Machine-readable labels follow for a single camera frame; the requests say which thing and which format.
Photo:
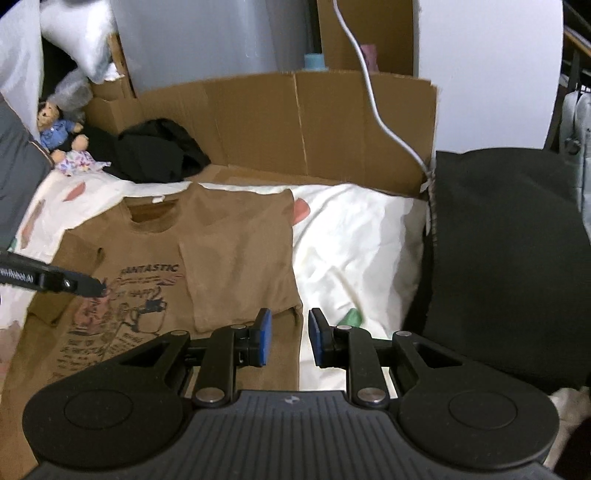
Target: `green spot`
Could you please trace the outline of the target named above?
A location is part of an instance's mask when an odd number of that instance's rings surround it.
[[[360,327],[363,323],[363,318],[358,309],[350,309],[347,315],[338,323],[338,325],[349,325],[351,327]]]

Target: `cardboard box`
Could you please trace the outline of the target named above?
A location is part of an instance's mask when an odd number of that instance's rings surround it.
[[[113,33],[107,39],[113,63],[117,68],[117,72],[123,75],[120,79],[113,82],[103,82],[101,84],[90,83],[92,94],[96,98],[103,100],[121,100],[124,98],[135,98],[134,89],[129,80],[129,70],[121,47],[119,34]]]
[[[372,83],[386,124],[428,162],[436,88],[428,80],[382,73],[372,75]],[[375,122],[358,72],[186,83],[136,99],[93,99],[86,115],[89,124],[113,134],[149,119],[176,121],[215,165],[202,181],[350,182],[410,196],[423,182],[418,165]]]
[[[333,0],[317,0],[320,37],[326,66],[360,70],[359,60],[343,32]],[[375,44],[380,72],[413,74],[413,0],[338,0],[351,32],[361,44]]]
[[[135,98],[131,89],[129,79],[124,76],[112,82],[103,82],[101,84],[90,83],[92,95],[103,100],[121,100],[124,98]]]

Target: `printed graphic on shirt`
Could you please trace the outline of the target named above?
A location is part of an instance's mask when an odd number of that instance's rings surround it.
[[[104,297],[84,299],[59,350],[51,380],[126,352],[160,335],[167,292],[184,274],[178,264],[126,267],[107,285]]]

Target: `white pillow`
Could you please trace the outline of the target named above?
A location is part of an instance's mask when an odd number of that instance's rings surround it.
[[[46,0],[41,4],[41,34],[60,47],[94,83],[103,83],[111,60],[107,45],[116,31],[109,0]]]
[[[21,0],[0,18],[0,92],[37,140],[42,76],[39,0]]]

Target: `blue shirt on teddy bear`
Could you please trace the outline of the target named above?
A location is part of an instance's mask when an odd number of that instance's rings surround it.
[[[55,150],[68,138],[68,133],[73,132],[76,124],[69,120],[56,120],[54,124],[41,132],[41,145],[49,151]]]

